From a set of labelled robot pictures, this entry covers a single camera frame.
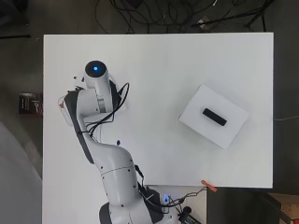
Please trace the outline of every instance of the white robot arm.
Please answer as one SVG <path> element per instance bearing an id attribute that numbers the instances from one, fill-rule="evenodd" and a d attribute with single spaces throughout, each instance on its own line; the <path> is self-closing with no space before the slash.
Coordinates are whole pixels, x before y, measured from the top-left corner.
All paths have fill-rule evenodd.
<path id="1" fill-rule="evenodd" d="M 165 206 L 169 208 L 169 214 L 165 215 L 159 193 L 152 189 L 145 190 L 138 184 L 133 159 L 126 149 L 97 143 L 91 138 L 85 119 L 113 113 L 121 97 L 115 84 L 109 80 L 103 63 L 88 63 L 84 78 L 87 89 L 70 91 L 60 107 L 71 118 L 86 158 L 100 171 L 108 198 L 108 203 L 100 210 L 101 223 L 178 223 L 178 213 L 172 205 Z"/>

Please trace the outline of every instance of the black cable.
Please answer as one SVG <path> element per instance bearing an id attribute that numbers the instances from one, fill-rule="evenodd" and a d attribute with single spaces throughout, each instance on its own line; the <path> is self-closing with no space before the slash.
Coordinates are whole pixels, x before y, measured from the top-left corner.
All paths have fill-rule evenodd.
<path id="1" fill-rule="evenodd" d="M 105 124 L 105 123 L 109 123 L 109 122 L 113 122 L 115 113 L 122 107 L 122 105 L 124 104 L 124 102 L 125 102 L 125 100 L 126 100 L 126 98 L 127 98 L 127 96 L 128 96 L 129 88 L 130 88 L 130 84 L 129 84 L 129 83 L 124 84 L 124 86 L 123 86 L 123 87 L 120 89 L 120 91 L 119 91 L 119 95 L 122 94 L 122 91 L 124 90 L 125 87 L 126 87 L 127 89 L 126 89 L 126 93 L 125 93 L 125 95 L 124 95 L 122 101 L 118 104 L 118 106 L 117 106 L 117 107 L 116 107 L 110 114 L 108 114 L 107 116 L 105 116 L 103 119 L 100 119 L 100 120 L 95 121 L 95 122 L 91 122 L 91 123 L 89 123 L 89 124 L 86 125 L 87 128 L 88 128 L 89 126 L 92 126 L 92 125 L 93 125 L 93 126 L 91 127 L 91 129 L 89 130 L 89 133 L 90 133 L 91 137 L 93 137 L 93 133 L 94 133 L 95 129 L 96 129 L 99 125 L 101 125 L 101 124 Z"/>
<path id="2" fill-rule="evenodd" d="M 158 3 L 158 0 L 155 0 L 155 2 L 156 2 L 156 5 L 157 5 L 157 8 L 158 8 L 158 10 L 159 10 L 159 12 L 160 12 L 161 17 L 163 17 L 164 25 L 166 26 L 166 32 L 169 33 L 169 28 L 168 28 L 168 25 L 167 25 L 165 16 L 163 15 L 163 13 L 162 13 L 162 11 L 161 11 L 161 8 L 160 8 L 160 5 L 159 5 L 159 3 Z"/>
<path id="3" fill-rule="evenodd" d="M 121 8 L 121 7 L 118 7 L 117 5 L 114 5 L 114 7 L 117 9 L 117 10 L 120 10 L 120 11 L 126 11 L 131 17 L 132 19 L 137 22 L 137 23 L 142 23 L 144 25 L 147 25 L 148 29 L 147 29 L 147 32 L 148 34 L 150 33 L 150 23 L 149 21 L 147 20 L 147 18 L 145 18 L 140 12 L 136 11 L 136 10 L 133 10 L 133 9 L 129 9 L 128 7 L 125 7 L 125 8 Z M 131 12 L 134 12 L 134 13 L 137 13 L 139 16 L 141 16 L 145 22 L 141 22 L 141 21 L 138 21 L 132 14 Z"/>
<path id="4" fill-rule="evenodd" d="M 214 2 L 215 2 L 215 0 L 212 0 L 212 2 L 211 2 L 208 6 L 202 8 L 202 9 L 196 11 L 196 12 L 194 12 L 194 13 L 193 13 L 193 16 L 196 15 L 196 14 L 198 14 L 198 13 L 201 13 L 201 12 L 207 10 L 207 9 L 210 8 L 210 7 L 212 7 L 212 6 L 214 5 Z"/>
<path id="5" fill-rule="evenodd" d="M 125 16 L 121 13 L 121 10 L 119 9 L 119 7 L 116 5 L 115 0 L 109 0 L 110 4 L 119 12 L 119 14 L 123 17 L 123 19 L 125 20 L 125 22 L 128 24 L 128 26 L 130 27 L 130 29 L 132 30 L 133 33 L 135 33 L 134 29 L 132 28 L 131 24 L 128 22 L 128 20 L 125 18 Z"/>
<path id="6" fill-rule="evenodd" d="M 163 207 L 167 207 L 167 208 L 170 208 L 170 207 L 176 207 L 177 205 L 180 205 L 182 203 L 184 203 L 185 199 L 186 198 L 189 198 L 189 197 L 196 197 L 200 192 L 202 192 L 203 190 L 206 190 L 206 187 L 203 187 L 201 188 L 200 190 L 198 190 L 197 192 L 191 192 L 191 193 L 188 193 L 186 194 L 184 197 L 181 197 L 179 199 L 175 199 L 173 202 L 171 203 L 167 203 L 167 204 L 156 204 L 156 203 L 153 203 L 151 202 L 141 191 L 141 195 L 143 196 L 143 198 L 148 202 L 150 203 L 152 206 L 154 207 L 160 207 L 160 208 L 163 208 Z"/>
<path id="7" fill-rule="evenodd" d="M 178 210 L 177 207 L 175 207 L 178 211 L 178 215 L 180 215 L 181 213 L 183 213 L 183 210 L 181 209 L 181 206 L 179 205 L 180 211 Z"/>
<path id="8" fill-rule="evenodd" d="M 99 5 L 100 3 L 100 0 L 97 0 L 96 4 L 95 4 L 95 7 L 94 7 L 94 18 L 95 18 L 95 21 L 96 23 L 101 27 L 101 29 L 106 33 L 106 34 L 109 34 L 109 32 L 101 25 L 101 23 L 99 22 L 99 20 L 97 19 L 97 16 L 96 16 L 96 11 L 97 11 L 97 6 Z"/>

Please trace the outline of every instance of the orange object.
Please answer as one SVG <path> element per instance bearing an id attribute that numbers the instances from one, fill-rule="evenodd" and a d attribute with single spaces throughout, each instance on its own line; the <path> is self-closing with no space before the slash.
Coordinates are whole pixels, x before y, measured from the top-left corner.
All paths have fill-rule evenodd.
<path id="1" fill-rule="evenodd" d="M 212 190 L 214 192 L 217 191 L 217 189 L 214 186 L 212 186 L 211 184 L 207 183 L 205 180 L 202 180 L 202 184 L 205 185 L 207 188 L 209 188 L 210 190 Z"/>

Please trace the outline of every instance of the white table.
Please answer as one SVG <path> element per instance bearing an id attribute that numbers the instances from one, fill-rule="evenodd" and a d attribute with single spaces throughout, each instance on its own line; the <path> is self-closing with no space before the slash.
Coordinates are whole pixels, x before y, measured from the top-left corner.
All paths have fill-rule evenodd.
<path id="1" fill-rule="evenodd" d="M 107 201 L 99 172 L 57 106 L 91 60 L 104 62 L 119 86 L 130 82 L 127 109 L 101 139 L 120 139 L 146 184 L 272 187 L 272 34 L 46 35 L 43 223 L 98 223 Z M 178 121 L 202 83 L 249 111 L 226 150 Z M 193 189 L 164 190 L 178 197 Z M 187 203 L 206 223 L 206 194 Z"/>

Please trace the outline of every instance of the floor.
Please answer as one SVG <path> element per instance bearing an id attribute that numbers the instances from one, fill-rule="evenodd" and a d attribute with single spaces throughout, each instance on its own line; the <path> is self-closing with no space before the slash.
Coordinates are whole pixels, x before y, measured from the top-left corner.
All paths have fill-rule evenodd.
<path id="1" fill-rule="evenodd" d="M 210 0 L 201 0 L 202 8 Z M 152 8 L 152 17 L 158 18 L 159 11 L 154 0 L 147 0 Z M 262 0 L 248 0 L 235 12 L 247 11 L 260 5 Z M 43 35 L 45 34 L 102 34 L 103 30 L 94 19 L 96 0 L 32 0 L 28 8 L 28 26 L 8 26 L 0 28 L 0 35 L 30 34 L 30 39 L 0 40 L 0 120 L 17 136 L 19 141 L 28 144 L 42 156 L 42 118 L 18 115 L 20 92 L 43 91 Z M 193 21 L 207 15 L 210 19 L 223 17 L 230 9 L 230 0 L 219 0 L 215 7 L 198 14 Z M 275 34 L 274 57 L 274 117 L 287 118 L 299 115 L 299 1 L 276 0 L 266 12 L 267 30 Z M 127 24 L 109 1 L 101 0 L 97 11 L 98 20 L 112 34 L 125 34 Z M 136 34 L 147 32 L 146 26 L 133 23 Z M 252 29 L 263 30 L 261 20 Z M 198 33 L 199 29 L 186 27 L 187 33 Z M 150 27 L 154 34 L 164 34 L 164 27 Z M 249 32 L 238 24 L 219 24 L 212 33 Z M 299 119 L 276 121 L 274 124 L 274 192 L 299 194 Z M 211 223 L 275 223 L 277 218 L 270 216 L 266 208 L 246 189 L 220 189 L 219 193 L 208 193 L 207 222 Z M 264 211 L 266 216 L 257 216 Z"/>

